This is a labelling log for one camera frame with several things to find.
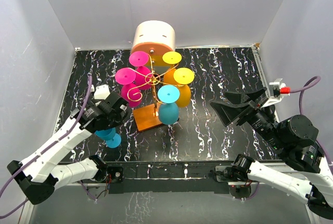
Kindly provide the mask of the magenta wine glass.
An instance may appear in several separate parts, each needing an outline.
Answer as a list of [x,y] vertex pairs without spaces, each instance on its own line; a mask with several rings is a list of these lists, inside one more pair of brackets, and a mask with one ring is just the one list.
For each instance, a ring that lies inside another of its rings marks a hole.
[[142,101],[139,88],[134,84],[136,73],[131,68],[122,68],[116,72],[116,82],[122,85],[121,96],[129,103],[131,108],[137,107]]
[[129,57],[129,62],[135,67],[136,78],[135,85],[140,90],[148,90],[151,85],[148,84],[152,76],[151,70],[145,65],[150,60],[150,56],[144,51],[135,51]]

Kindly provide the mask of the orange wine glass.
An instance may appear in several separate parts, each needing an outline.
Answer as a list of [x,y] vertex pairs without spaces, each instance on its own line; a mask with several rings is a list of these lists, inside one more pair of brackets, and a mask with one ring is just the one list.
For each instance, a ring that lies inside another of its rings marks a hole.
[[180,92],[180,97],[177,99],[176,104],[180,108],[186,107],[191,99],[191,90],[188,85],[194,80],[194,72],[189,68],[179,68],[175,70],[173,77]]
[[162,60],[170,65],[170,68],[163,76],[163,82],[165,84],[177,85],[177,82],[174,79],[174,72],[176,71],[177,65],[182,60],[182,55],[175,51],[169,51],[162,56]]

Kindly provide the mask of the orange wine glass front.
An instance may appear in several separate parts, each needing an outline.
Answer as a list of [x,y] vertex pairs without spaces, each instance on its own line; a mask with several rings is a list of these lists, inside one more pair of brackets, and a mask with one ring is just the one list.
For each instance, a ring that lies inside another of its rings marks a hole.
[[186,107],[191,99],[191,90],[188,85],[194,80],[194,72],[189,68],[179,68],[175,70],[173,77],[180,92],[180,97],[177,99],[176,104],[180,108]]

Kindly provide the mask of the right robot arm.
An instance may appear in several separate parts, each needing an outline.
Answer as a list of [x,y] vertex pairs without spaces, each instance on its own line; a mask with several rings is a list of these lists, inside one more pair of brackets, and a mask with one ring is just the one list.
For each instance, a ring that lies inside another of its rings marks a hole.
[[252,93],[226,92],[228,102],[211,102],[224,126],[248,123],[291,169],[306,180],[288,176],[255,159],[239,154],[232,166],[211,173],[223,181],[257,181],[294,196],[316,215],[332,219],[332,172],[317,143],[318,129],[302,114],[282,122],[274,105],[265,106],[266,88]]

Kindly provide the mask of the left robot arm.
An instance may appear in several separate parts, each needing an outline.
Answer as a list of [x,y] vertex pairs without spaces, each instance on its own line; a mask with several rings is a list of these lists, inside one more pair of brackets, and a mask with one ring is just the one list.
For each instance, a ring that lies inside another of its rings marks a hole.
[[47,200],[57,189],[81,180],[104,181],[108,166],[92,155],[80,162],[59,165],[79,143],[93,134],[111,133],[127,117],[128,102],[111,92],[105,99],[92,99],[71,112],[65,123],[39,149],[22,161],[11,161],[7,169],[33,205]]

